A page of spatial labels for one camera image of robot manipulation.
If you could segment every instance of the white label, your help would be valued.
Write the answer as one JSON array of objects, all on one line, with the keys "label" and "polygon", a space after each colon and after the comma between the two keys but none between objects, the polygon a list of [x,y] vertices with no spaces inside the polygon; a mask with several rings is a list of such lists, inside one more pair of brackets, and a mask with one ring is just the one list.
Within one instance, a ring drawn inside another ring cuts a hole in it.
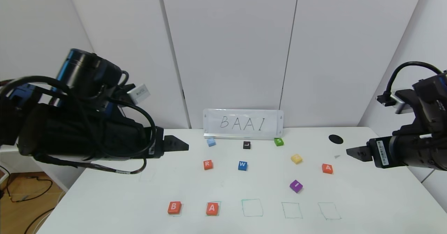
[{"label": "white label", "polygon": [[383,141],[377,141],[377,148],[379,149],[380,159],[382,160],[382,164],[384,166],[389,165],[387,153],[385,152],[385,146],[383,146]]},{"label": "white label", "polygon": [[203,110],[205,137],[272,140],[283,135],[283,121],[281,110]]}]

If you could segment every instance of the orange letter block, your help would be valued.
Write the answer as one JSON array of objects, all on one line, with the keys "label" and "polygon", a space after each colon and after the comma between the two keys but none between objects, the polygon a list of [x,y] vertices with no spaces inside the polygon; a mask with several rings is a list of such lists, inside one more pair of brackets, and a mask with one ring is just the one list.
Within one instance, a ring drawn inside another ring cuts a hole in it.
[{"label": "orange letter block", "polygon": [[168,207],[168,214],[179,214],[180,208],[182,207],[181,202],[170,202]]},{"label": "orange letter block", "polygon": [[213,168],[213,162],[211,160],[203,161],[203,168],[209,170]]},{"label": "orange letter block", "polygon": [[219,212],[218,203],[208,203],[208,205],[206,206],[207,215],[217,215],[218,212]]},{"label": "orange letter block", "polygon": [[332,169],[332,165],[323,164],[321,167],[323,169],[323,173],[332,174],[334,172],[334,170]]}]

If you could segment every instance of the white wall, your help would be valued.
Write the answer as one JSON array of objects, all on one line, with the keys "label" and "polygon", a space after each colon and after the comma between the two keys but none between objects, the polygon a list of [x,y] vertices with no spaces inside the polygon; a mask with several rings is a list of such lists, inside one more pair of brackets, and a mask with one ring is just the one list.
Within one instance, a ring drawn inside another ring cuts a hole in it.
[{"label": "white wall", "polygon": [[296,0],[164,0],[194,129],[205,108],[278,109]]},{"label": "white wall", "polygon": [[[411,124],[415,118],[413,114],[395,115],[392,108],[382,107],[375,101],[375,97],[385,90],[388,79],[394,69],[407,61],[425,61],[440,70],[447,69],[447,0],[419,0],[415,12],[402,37],[393,60],[390,62],[385,75],[382,78],[367,110],[361,119],[359,126],[367,126],[373,129],[379,136],[389,136],[402,125]],[[432,76],[430,70],[421,67],[406,67],[397,75],[393,88],[411,88],[411,85],[419,79]],[[421,181],[431,169],[411,168],[416,177]],[[433,175],[423,182],[434,198],[447,210],[447,195],[445,184],[447,172],[435,171]]]},{"label": "white wall", "polygon": [[356,126],[417,2],[298,0],[284,126]]},{"label": "white wall", "polygon": [[[187,129],[180,78],[161,0],[73,0],[95,52],[146,84],[150,97],[138,104],[167,129]],[[138,112],[126,116],[148,126]]]},{"label": "white wall", "polygon": [[[24,75],[56,77],[70,48],[92,51],[71,0],[0,0],[0,19],[2,80]],[[2,153],[2,161],[15,172],[39,168],[18,152]],[[83,169],[52,166],[43,171],[68,189]]]}]

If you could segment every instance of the blue letter block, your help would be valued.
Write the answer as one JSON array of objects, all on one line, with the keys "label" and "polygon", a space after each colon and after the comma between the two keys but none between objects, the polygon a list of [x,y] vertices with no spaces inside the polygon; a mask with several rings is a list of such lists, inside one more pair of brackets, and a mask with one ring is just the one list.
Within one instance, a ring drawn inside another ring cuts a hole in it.
[{"label": "blue letter block", "polygon": [[247,162],[246,161],[239,161],[239,167],[238,170],[247,171]]},{"label": "blue letter block", "polygon": [[216,141],[214,140],[214,138],[206,139],[206,143],[208,143],[208,147],[216,145]]}]

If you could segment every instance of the black circle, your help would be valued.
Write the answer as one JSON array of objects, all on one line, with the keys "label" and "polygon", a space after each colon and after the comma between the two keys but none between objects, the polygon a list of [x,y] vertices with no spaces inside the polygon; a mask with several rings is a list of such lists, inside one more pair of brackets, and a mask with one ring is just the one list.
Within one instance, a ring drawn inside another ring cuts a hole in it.
[{"label": "black circle", "polygon": [[343,139],[338,135],[330,135],[329,140],[335,144],[342,144]]}]

